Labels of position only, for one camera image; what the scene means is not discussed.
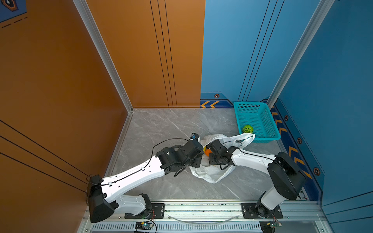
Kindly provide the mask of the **orange tangerine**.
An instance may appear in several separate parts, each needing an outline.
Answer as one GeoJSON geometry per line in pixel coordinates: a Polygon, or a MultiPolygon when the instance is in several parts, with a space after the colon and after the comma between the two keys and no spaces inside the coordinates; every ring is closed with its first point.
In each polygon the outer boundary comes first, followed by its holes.
{"type": "Polygon", "coordinates": [[[210,149],[205,150],[205,155],[210,156],[212,154],[212,151],[210,149]]]}

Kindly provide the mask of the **white plastic bag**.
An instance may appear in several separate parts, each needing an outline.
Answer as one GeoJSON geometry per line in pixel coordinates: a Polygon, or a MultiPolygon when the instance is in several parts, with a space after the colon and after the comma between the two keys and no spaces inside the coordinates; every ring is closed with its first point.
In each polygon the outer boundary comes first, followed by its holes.
{"type": "MultiPolygon", "coordinates": [[[[200,140],[202,146],[206,147],[209,143],[218,140],[225,147],[238,146],[240,149],[245,148],[253,142],[255,134],[243,133],[237,136],[227,137],[223,134],[208,135],[200,140]]],[[[221,170],[220,166],[210,165],[207,155],[202,156],[202,161],[199,168],[189,167],[191,173],[200,179],[215,184],[228,176],[234,169],[234,165],[229,165],[225,170],[221,170]]]]}

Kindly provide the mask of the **green apple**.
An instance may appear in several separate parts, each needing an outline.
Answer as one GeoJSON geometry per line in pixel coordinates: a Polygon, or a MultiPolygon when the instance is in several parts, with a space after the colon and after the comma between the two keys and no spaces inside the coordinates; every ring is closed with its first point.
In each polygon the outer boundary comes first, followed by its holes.
{"type": "Polygon", "coordinates": [[[252,134],[254,132],[254,129],[251,125],[245,125],[242,129],[243,133],[249,133],[252,134]]]}

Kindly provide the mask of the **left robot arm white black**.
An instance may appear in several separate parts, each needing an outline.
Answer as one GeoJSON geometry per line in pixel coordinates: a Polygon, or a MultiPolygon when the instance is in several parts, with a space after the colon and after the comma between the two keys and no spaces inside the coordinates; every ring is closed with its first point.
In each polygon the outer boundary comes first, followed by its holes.
{"type": "Polygon", "coordinates": [[[199,167],[203,154],[201,143],[191,138],[183,146],[166,147],[152,153],[147,161],[120,174],[88,178],[86,201],[91,223],[104,221],[115,213],[149,217],[153,211],[149,196],[143,193],[130,196],[127,192],[170,173],[177,176],[189,166],[199,167]]]}

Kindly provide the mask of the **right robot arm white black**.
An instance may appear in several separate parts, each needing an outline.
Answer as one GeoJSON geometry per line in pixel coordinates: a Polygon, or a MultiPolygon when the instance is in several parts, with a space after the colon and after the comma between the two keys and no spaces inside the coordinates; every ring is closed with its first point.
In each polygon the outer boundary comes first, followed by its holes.
{"type": "Polygon", "coordinates": [[[268,174],[273,183],[255,204],[255,214],[261,218],[275,215],[275,209],[284,201],[295,201],[307,176],[287,153],[265,155],[246,151],[237,146],[227,147],[214,140],[206,146],[205,154],[210,165],[219,165],[222,170],[229,166],[252,168],[268,174]]]}

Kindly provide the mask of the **teal plastic basket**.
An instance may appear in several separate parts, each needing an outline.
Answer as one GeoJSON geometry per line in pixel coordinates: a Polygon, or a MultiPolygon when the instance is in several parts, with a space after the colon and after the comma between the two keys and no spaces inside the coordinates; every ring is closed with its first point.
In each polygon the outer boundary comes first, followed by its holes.
{"type": "Polygon", "coordinates": [[[269,143],[281,139],[272,113],[266,103],[235,102],[234,110],[239,133],[244,133],[245,126],[253,128],[254,143],[269,143]]]}

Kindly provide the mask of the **green circuit board right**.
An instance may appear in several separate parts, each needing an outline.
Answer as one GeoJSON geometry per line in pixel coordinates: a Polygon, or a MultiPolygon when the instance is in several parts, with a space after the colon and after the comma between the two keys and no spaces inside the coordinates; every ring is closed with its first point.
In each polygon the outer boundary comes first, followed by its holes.
{"type": "Polygon", "coordinates": [[[268,228],[270,228],[273,232],[275,232],[275,230],[278,228],[278,227],[281,227],[282,224],[279,223],[279,222],[269,222],[267,223],[266,225],[268,228]]]}

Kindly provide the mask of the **green circuit board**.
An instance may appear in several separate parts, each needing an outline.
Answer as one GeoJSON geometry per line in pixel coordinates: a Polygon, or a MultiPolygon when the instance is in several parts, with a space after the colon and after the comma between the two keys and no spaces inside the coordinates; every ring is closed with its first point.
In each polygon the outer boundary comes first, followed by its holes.
{"type": "Polygon", "coordinates": [[[151,221],[136,222],[134,227],[135,233],[150,233],[154,229],[155,226],[151,221]]]}
{"type": "Polygon", "coordinates": [[[275,230],[278,228],[278,227],[281,227],[282,224],[279,223],[279,222],[269,222],[267,223],[266,225],[268,228],[270,228],[273,232],[275,232],[275,230]]]}

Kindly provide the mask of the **green circuit board left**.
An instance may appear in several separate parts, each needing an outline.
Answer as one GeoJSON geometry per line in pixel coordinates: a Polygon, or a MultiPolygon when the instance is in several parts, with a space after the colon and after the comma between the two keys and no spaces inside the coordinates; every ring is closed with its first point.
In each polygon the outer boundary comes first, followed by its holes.
{"type": "Polygon", "coordinates": [[[136,222],[134,227],[135,233],[150,233],[154,229],[155,226],[151,221],[136,222]]]}

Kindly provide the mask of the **aluminium corner post left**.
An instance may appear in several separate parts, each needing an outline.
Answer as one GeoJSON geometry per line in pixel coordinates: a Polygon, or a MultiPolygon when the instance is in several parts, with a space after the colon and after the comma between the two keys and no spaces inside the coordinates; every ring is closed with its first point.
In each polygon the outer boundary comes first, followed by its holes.
{"type": "Polygon", "coordinates": [[[107,46],[104,42],[104,39],[100,33],[100,30],[96,24],[96,21],[93,17],[93,14],[88,6],[87,1],[84,0],[73,0],[75,7],[93,41],[95,48],[106,67],[106,70],[122,100],[123,105],[125,106],[128,113],[133,112],[133,106],[129,100],[127,92],[123,86],[122,80],[118,74],[118,71],[115,67],[115,64],[110,56],[110,53],[107,49],[107,46]]]}

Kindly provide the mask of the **aluminium corner post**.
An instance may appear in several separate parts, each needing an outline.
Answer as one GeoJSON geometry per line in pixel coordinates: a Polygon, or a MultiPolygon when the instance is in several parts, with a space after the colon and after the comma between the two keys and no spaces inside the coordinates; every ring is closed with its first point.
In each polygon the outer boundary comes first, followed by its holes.
{"type": "Polygon", "coordinates": [[[303,57],[305,51],[316,35],[319,27],[324,21],[326,15],[334,4],[334,0],[322,0],[316,7],[310,21],[308,22],[300,40],[298,41],[289,61],[287,62],[282,74],[280,75],[269,99],[267,105],[270,109],[274,106],[276,100],[279,98],[281,92],[289,81],[291,75],[293,74],[295,68],[303,57]]]}
{"type": "Polygon", "coordinates": [[[88,6],[87,1],[84,0],[73,0],[75,7],[93,41],[95,48],[106,67],[106,70],[122,100],[123,105],[125,106],[128,113],[133,112],[133,106],[129,100],[127,92],[123,86],[122,80],[118,74],[118,71],[115,67],[115,64],[110,56],[110,53],[107,49],[107,46],[104,42],[104,39],[100,33],[100,30],[96,24],[96,21],[93,17],[93,14],[88,6]]]}

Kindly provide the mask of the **aluminium corner post right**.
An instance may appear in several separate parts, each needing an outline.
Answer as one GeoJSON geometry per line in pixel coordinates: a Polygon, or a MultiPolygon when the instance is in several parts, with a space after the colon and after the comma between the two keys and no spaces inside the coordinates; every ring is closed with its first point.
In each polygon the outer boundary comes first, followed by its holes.
{"type": "Polygon", "coordinates": [[[298,41],[289,61],[287,62],[282,74],[280,75],[269,99],[267,105],[270,109],[274,106],[276,100],[279,98],[281,92],[289,81],[291,75],[293,74],[295,68],[303,57],[305,51],[316,35],[319,27],[324,21],[326,15],[334,4],[334,0],[322,0],[316,7],[310,21],[308,22],[300,40],[298,41]]]}

